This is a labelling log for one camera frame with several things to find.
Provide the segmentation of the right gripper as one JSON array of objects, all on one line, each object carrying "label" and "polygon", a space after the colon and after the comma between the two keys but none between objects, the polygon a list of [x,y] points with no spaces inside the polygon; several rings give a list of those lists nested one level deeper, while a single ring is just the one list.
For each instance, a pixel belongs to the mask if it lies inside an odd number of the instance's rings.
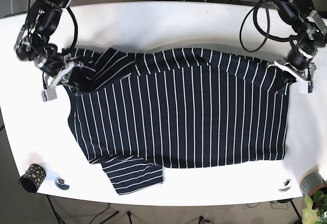
[{"label": "right gripper", "polygon": [[82,68],[84,64],[80,61],[76,62],[69,60],[63,65],[59,72],[52,78],[50,84],[48,84],[49,75],[45,72],[42,73],[42,80],[45,83],[41,96],[43,102],[48,102],[57,99],[56,86],[61,85],[62,81],[69,81],[69,77],[74,68]]}]

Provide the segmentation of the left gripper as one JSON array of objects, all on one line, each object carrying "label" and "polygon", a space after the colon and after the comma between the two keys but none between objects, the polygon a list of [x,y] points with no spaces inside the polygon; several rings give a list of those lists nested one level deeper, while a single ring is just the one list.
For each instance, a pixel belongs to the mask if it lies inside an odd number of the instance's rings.
[{"label": "left gripper", "polygon": [[317,67],[315,63],[307,64],[305,62],[305,70],[296,69],[286,58],[284,60],[275,60],[273,66],[287,72],[295,78],[299,85],[299,92],[302,94],[313,94],[316,91],[316,82],[313,80],[314,72]]}]

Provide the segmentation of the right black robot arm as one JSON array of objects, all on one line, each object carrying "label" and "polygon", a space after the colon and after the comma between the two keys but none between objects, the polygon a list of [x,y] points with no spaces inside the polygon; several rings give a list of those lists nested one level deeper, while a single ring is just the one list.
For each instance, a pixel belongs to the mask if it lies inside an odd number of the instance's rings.
[{"label": "right black robot arm", "polygon": [[[78,38],[77,20],[69,7],[71,0],[36,0],[28,4],[26,21],[23,24],[14,51],[22,61],[32,61],[42,71],[44,102],[57,98],[56,86],[76,86],[75,68],[84,64],[71,55]],[[74,24],[74,38],[71,46],[58,52],[55,44],[49,42],[50,36],[56,31],[61,14],[66,9]]]}]

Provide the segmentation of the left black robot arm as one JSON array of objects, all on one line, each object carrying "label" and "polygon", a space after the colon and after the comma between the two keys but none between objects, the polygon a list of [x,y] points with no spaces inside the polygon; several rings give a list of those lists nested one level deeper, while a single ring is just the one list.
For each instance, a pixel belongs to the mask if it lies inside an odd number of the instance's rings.
[{"label": "left black robot arm", "polygon": [[[258,11],[264,6],[268,12],[268,5],[274,4],[277,12],[287,25],[295,32],[288,37],[277,37],[270,34],[270,15],[267,14],[267,29],[263,30],[258,24]],[[264,62],[264,70],[276,71],[277,93],[285,91],[294,82],[300,83],[300,92],[309,94],[315,90],[313,81],[316,69],[313,59],[318,49],[326,46],[326,24],[315,10],[312,0],[259,0],[250,10],[252,20],[257,31],[263,35],[264,41],[288,42],[291,46],[287,56],[273,62]]]}]

